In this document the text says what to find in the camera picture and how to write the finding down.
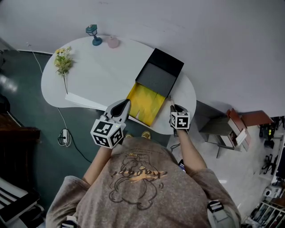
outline yellow shoe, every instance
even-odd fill
[[[144,131],[144,132],[142,133],[142,137],[147,138],[147,139],[150,139],[150,138],[151,138],[151,133],[146,130],[146,131]]]
[[[131,134],[126,134],[125,138],[132,138],[133,136]]]

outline cartoon print on shirt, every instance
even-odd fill
[[[128,153],[123,160],[121,170],[111,175],[121,176],[111,186],[113,190],[109,194],[109,199],[112,202],[125,201],[137,205],[139,210],[147,210],[152,206],[157,196],[155,180],[167,176],[167,172],[158,171],[152,166],[147,154]],[[159,188],[163,188],[163,183],[159,184]]]

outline small table lamp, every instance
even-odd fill
[[[97,34],[97,25],[96,24],[89,25],[86,28],[86,33],[89,36],[93,36],[94,37],[94,40],[92,41],[92,44],[94,46],[98,46],[98,45],[100,45],[102,43],[102,39],[96,36],[96,34]]]

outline lamp base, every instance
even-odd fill
[[[103,40],[101,39],[101,38],[99,38],[99,37],[94,37],[94,40],[92,41],[92,44],[94,45],[94,46],[98,46],[98,45],[100,45],[101,43],[103,42]]]

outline brown shirt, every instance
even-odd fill
[[[209,200],[219,200],[239,216],[231,197],[213,171],[187,175],[170,152],[145,138],[128,138],[92,186],[65,178],[47,214],[47,228],[57,228],[67,215],[81,228],[210,227]]]

